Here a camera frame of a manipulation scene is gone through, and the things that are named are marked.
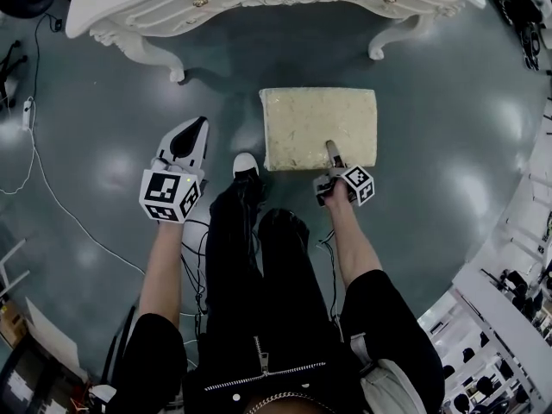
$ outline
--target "zipper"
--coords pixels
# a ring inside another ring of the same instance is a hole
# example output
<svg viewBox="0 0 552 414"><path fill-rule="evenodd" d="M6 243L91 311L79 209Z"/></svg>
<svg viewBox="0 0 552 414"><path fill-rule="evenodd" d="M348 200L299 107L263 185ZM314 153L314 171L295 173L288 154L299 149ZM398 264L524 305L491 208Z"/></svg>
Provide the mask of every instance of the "zipper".
<svg viewBox="0 0 552 414"><path fill-rule="evenodd" d="M234 380L232 382L221 383L218 385L206 386L204 388L205 391L218 390L221 388L228 388L229 386L242 385L244 383L255 382L257 380L264 379L265 377L268 377L268 376L278 376L282 374L298 373L300 371L306 371L308 369L324 367L326 365L326 362L311 363L310 365L303 365L302 367L295 367L291 369L286 369L284 371L274 371L271 373L270 371L268 371L268 353L264 353L260 348L260 341L258 336L255 336L254 340L255 340L255 347L257 348L257 354L259 355L260 371L262 372L262 374L260 376L250 377L248 379L240 379L240 380Z"/></svg>

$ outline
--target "power outlet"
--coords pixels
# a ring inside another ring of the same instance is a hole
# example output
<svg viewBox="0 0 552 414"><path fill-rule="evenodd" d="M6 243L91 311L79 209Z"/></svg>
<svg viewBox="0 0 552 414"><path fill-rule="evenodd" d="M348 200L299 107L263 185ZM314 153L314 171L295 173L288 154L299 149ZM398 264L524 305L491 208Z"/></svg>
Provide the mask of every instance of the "power outlet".
<svg viewBox="0 0 552 414"><path fill-rule="evenodd" d="M27 100L23 103L23 130L30 130L32 108L33 102Z"/></svg>

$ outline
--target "white block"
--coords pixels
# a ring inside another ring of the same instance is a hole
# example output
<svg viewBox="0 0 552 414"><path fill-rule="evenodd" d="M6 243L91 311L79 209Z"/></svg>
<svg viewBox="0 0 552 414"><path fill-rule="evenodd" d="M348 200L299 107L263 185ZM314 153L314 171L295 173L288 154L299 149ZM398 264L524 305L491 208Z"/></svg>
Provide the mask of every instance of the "white block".
<svg viewBox="0 0 552 414"><path fill-rule="evenodd" d="M283 88L260 91L269 171L331 166L332 140L348 166L373 166L377 154L374 91L346 88Z"/></svg>

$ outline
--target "cardboard box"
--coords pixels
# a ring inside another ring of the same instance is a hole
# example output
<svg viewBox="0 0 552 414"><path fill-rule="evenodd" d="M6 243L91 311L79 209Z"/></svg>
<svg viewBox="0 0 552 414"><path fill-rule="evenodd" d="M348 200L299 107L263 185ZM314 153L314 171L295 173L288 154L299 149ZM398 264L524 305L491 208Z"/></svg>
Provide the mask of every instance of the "cardboard box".
<svg viewBox="0 0 552 414"><path fill-rule="evenodd" d="M25 318L12 301L0 309L0 334L12 348L27 334Z"/></svg>

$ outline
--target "black cable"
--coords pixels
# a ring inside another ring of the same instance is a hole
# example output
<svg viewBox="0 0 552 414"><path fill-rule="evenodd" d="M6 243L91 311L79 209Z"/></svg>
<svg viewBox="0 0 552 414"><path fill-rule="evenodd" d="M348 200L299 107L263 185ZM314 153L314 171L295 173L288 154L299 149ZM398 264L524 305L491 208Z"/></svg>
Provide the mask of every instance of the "black cable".
<svg viewBox="0 0 552 414"><path fill-rule="evenodd" d="M257 235L257 232L255 230L251 230L251 233L253 233L253 236L255 237L255 240L257 241L257 247L254 248L255 255L257 255L259 253L259 248L260 248L259 236Z"/></svg>
<svg viewBox="0 0 552 414"><path fill-rule="evenodd" d="M336 283L336 258L334 256L334 249L330 246L329 241L334 237L336 232L334 230L331 230L324 239L321 239L318 241L318 243L322 246L324 245L329 253L329 260L331 262L331 273L333 277L333 288L334 288L334 297L332 299L331 308L329 309L329 317L332 321L332 323L335 326L338 326L337 324L337 314L334 314L334 311L336 310L337 305L337 283Z"/></svg>
<svg viewBox="0 0 552 414"><path fill-rule="evenodd" d="M186 264L186 261L184 259L184 256L181 254L180 259L182 260L182 263L184 264L184 270L186 271L186 274L188 275L188 279L190 280L191 288L193 288L193 291L196 293L199 293L199 289L196 288L194 283L196 284L197 281L195 280L195 277L193 277L193 273L190 271L190 268L188 267L188 264Z"/></svg>
<svg viewBox="0 0 552 414"><path fill-rule="evenodd" d="M187 223L201 224L201 225L204 225L205 227L207 227L207 229L209 228L209 224L208 224L208 223L204 223L204 222L202 222L202 221L197 221L197 220L195 220L195 219L188 219L186 222L187 222ZM196 250L194 250L192 247L190 247L189 245L184 244L183 242L182 242L182 245L183 245L184 247L186 247L188 250L190 250L192 253L194 253L196 256L205 256L204 253L201 253L201 246L199 247L199 250L196 251Z"/></svg>
<svg viewBox="0 0 552 414"><path fill-rule="evenodd" d="M51 14L44 14L41 19L36 23L36 28L34 28L34 43L36 45L36 67L34 69L34 88L33 88L33 99L34 99L34 108L36 109L36 82L38 80L38 67L41 63L41 47L38 44L38 28L41 26L42 21L49 17L49 27L50 31L57 33L61 30L61 19L52 16ZM52 28L52 20L55 20L54 27Z"/></svg>
<svg viewBox="0 0 552 414"><path fill-rule="evenodd" d="M204 243L205 237L209 234L209 230L207 230L204 235L201 237L201 240L199 241L199 248L198 248L198 277L199 277L199 268L201 267L201 256L204 256L204 254L201 253L201 246Z"/></svg>

